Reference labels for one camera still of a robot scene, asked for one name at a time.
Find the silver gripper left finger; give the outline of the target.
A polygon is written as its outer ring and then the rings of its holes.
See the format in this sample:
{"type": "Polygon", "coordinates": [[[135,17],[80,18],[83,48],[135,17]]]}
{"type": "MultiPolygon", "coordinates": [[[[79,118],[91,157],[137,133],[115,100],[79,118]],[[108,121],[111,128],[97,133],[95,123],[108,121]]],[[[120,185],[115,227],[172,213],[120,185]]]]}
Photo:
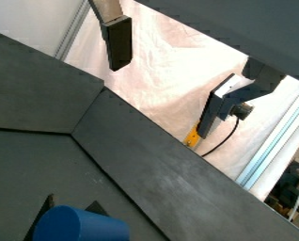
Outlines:
{"type": "Polygon", "coordinates": [[[132,60],[132,18],[123,14],[119,0],[88,0],[107,44],[109,69],[117,71],[132,60]]]}

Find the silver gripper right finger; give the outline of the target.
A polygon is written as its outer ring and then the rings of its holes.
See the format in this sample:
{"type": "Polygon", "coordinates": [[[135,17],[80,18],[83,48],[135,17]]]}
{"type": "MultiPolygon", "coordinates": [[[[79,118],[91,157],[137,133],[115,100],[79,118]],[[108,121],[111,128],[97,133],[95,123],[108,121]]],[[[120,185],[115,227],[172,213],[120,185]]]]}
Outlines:
{"type": "Polygon", "coordinates": [[[235,115],[243,120],[252,111],[245,102],[268,95],[285,76],[283,72],[249,57],[241,74],[232,73],[209,91],[196,127],[199,136],[207,138],[228,116],[235,115]]]}

